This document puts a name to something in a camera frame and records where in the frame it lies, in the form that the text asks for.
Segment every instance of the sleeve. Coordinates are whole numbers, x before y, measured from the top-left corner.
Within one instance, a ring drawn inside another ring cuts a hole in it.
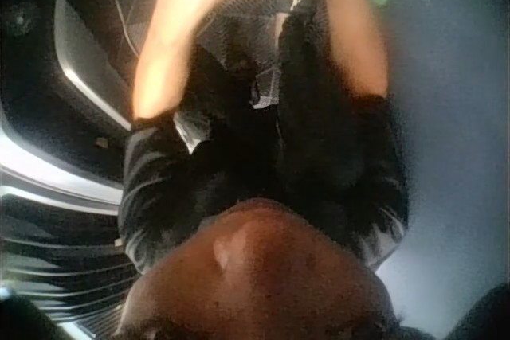
[[[135,122],[127,141],[118,224],[125,251],[139,272],[179,242],[176,202],[186,188],[189,157],[172,113]]]
[[[387,101],[364,97],[355,101],[355,108],[364,170],[343,195],[343,207],[357,255],[376,268],[406,233],[408,193]]]

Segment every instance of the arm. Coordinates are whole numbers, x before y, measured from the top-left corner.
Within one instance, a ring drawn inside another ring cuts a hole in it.
[[[371,266],[388,257],[408,225],[408,195],[385,100],[386,48],[367,0],[326,0],[331,56],[346,75],[363,153],[361,178],[343,195],[349,245]]]
[[[194,33],[212,0],[157,0],[136,69],[135,119],[175,111],[190,75]]]
[[[376,266],[406,233],[408,194],[387,102],[380,96],[368,96],[355,103],[365,168],[359,181],[344,194],[343,207],[358,255]]]

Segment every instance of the person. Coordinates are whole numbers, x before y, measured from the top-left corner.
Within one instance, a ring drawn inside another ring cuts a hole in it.
[[[141,277],[116,338],[389,338],[374,270],[408,225],[386,52],[367,0],[276,0],[280,99],[195,43],[223,0],[157,0],[135,77],[121,239]],[[191,154],[175,115],[195,100],[210,137]]]

